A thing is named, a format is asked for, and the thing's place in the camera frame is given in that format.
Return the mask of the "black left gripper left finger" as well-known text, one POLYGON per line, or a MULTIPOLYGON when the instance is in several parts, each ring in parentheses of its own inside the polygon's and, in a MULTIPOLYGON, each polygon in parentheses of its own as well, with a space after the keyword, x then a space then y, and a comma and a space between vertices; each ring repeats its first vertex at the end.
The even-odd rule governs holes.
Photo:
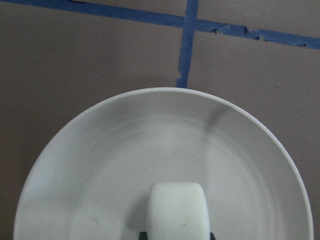
POLYGON ((138 240, 148 240, 148 234, 146 231, 142 231, 138 235, 138 240))

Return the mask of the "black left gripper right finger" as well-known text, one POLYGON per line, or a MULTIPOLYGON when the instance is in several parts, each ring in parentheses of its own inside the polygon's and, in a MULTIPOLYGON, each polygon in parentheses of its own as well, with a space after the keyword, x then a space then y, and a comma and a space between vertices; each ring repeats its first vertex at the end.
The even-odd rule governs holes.
POLYGON ((212 232, 210 233, 210 240, 216 240, 216 238, 212 232))

